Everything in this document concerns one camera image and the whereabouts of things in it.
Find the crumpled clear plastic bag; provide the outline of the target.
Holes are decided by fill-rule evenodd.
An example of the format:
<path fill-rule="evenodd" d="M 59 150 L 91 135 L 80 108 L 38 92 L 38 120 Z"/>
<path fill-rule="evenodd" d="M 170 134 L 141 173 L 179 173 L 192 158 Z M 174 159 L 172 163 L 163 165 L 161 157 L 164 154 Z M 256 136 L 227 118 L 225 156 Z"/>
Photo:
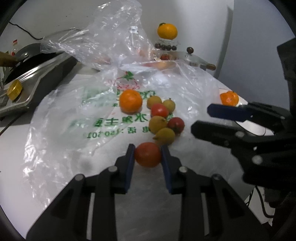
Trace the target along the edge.
<path fill-rule="evenodd" d="M 156 49 L 142 28 L 138 1 L 110 1 L 97 7 L 86 28 L 52 33 L 41 41 L 42 53 L 65 52 L 97 70 L 154 60 Z"/>

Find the large orange on container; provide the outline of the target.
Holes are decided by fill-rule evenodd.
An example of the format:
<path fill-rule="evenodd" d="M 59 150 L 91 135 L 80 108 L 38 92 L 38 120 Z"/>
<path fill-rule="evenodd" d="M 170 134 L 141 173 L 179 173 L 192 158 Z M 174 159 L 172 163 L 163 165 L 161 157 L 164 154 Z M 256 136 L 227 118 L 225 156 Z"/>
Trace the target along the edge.
<path fill-rule="evenodd" d="M 175 25 L 161 23 L 157 29 L 158 36 L 162 39 L 173 40 L 178 36 L 178 30 Z"/>

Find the printed flat plastic bag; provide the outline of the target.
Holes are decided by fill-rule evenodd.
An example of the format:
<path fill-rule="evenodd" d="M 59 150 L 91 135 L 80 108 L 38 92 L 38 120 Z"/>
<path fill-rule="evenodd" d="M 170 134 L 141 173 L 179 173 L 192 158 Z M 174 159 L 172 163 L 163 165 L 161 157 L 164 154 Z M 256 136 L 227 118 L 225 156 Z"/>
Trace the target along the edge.
<path fill-rule="evenodd" d="M 136 113 L 124 113 L 120 95 L 128 89 L 142 97 Z M 182 61 L 153 61 L 109 67 L 92 76 L 76 76 L 50 92 L 29 125 L 23 157 L 23 181 L 43 207 L 78 173 L 95 175 L 114 164 L 129 144 L 149 142 L 151 96 L 171 99 L 189 127 L 209 120 L 207 106 L 219 101 L 218 81 Z"/>

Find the steel saucepan with lid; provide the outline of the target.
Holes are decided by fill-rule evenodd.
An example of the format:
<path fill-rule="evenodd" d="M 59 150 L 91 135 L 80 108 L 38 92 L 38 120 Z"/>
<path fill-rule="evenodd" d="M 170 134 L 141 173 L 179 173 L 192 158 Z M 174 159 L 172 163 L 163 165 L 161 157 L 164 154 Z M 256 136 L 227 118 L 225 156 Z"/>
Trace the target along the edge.
<path fill-rule="evenodd" d="M 194 50 L 192 47 L 188 47 L 187 51 L 163 51 L 156 50 L 155 59 L 160 59 L 162 54 L 168 54 L 170 61 L 183 60 L 190 66 L 199 67 L 203 70 L 215 71 L 216 66 L 203 60 L 202 58 L 193 54 Z"/>

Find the red cherry tomato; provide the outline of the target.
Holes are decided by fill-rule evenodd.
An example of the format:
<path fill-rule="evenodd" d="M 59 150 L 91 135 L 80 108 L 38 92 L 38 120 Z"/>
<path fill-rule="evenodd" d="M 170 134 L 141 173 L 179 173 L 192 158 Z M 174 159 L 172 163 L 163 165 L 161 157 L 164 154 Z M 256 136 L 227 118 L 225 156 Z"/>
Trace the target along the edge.
<path fill-rule="evenodd" d="M 180 135 L 185 128 L 185 123 L 181 118 L 174 117 L 169 120 L 168 128 L 172 129 L 176 135 Z"/>
<path fill-rule="evenodd" d="M 154 168 L 161 162 L 161 151 L 155 143 L 145 142 L 135 149 L 134 158 L 139 165 Z"/>
<path fill-rule="evenodd" d="M 151 107 L 151 116 L 161 116 L 167 118 L 169 115 L 168 109 L 161 103 L 156 103 Z"/>

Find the red tomato in bag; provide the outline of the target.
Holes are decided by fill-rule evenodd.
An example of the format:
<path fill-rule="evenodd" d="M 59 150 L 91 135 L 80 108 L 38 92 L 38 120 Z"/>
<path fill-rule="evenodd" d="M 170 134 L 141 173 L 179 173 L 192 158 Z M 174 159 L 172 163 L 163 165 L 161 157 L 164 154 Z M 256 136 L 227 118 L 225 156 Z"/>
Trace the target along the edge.
<path fill-rule="evenodd" d="M 161 60 L 169 60 L 169 55 L 168 54 L 162 54 L 160 59 Z"/>

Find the clear container of dark fruits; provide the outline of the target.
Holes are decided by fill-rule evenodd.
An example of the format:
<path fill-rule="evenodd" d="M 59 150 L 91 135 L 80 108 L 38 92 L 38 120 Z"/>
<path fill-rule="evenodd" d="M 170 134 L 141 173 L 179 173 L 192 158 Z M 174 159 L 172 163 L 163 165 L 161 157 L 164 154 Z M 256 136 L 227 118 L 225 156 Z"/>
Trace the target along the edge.
<path fill-rule="evenodd" d="M 169 40 L 163 38 L 158 38 L 154 43 L 155 48 L 163 51 L 177 51 L 179 45 L 180 43 L 175 39 Z"/>

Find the mandarin orange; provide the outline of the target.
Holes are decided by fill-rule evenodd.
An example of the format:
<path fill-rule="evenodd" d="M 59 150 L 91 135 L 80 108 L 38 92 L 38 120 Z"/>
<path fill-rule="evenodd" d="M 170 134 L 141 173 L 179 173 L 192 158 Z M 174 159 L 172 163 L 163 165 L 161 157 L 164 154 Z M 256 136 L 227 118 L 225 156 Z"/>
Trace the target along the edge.
<path fill-rule="evenodd" d="M 227 91 L 220 94 L 220 99 L 223 105 L 236 106 L 239 103 L 239 96 L 233 91 Z"/>
<path fill-rule="evenodd" d="M 142 107 L 142 97 L 135 90 L 125 90 L 119 97 L 119 106 L 124 113 L 139 112 Z"/>

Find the yellow-green small fruit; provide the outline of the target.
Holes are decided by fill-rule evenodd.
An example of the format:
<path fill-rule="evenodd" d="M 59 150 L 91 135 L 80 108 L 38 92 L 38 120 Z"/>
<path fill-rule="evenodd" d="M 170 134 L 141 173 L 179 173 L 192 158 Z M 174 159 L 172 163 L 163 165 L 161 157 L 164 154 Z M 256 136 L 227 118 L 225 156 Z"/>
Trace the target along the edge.
<path fill-rule="evenodd" d="M 168 124 L 168 121 L 163 118 L 162 116 L 153 116 L 151 120 L 149 121 L 149 130 L 156 134 L 159 130 L 162 128 L 166 128 Z"/>
<path fill-rule="evenodd" d="M 172 114 L 176 108 L 175 102 L 170 98 L 163 101 L 163 105 L 167 108 L 167 110 L 169 111 L 169 114 Z"/>
<path fill-rule="evenodd" d="M 155 140 L 158 145 L 163 146 L 172 144 L 175 141 L 175 138 L 176 135 L 172 129 L 162 128 L 155 134 L 153 140 Z"/>
<path fill-rule="evenodd" d="M 147 100 L 147 108 L 151 109 L 154 104 L 162 103 L 162 99 L 159 96 L 151 96 Z"/>

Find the steel gas stove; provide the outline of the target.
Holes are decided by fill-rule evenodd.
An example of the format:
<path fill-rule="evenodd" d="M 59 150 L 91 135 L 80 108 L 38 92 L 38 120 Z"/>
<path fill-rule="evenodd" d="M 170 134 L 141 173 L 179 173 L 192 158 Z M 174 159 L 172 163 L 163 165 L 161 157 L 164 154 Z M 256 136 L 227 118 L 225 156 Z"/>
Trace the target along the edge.
<path fill-rule="evenodd" d="M 71 72 L 77 60 L 60 53 L 5 84 L 1 117 L 35 108 Z"/>

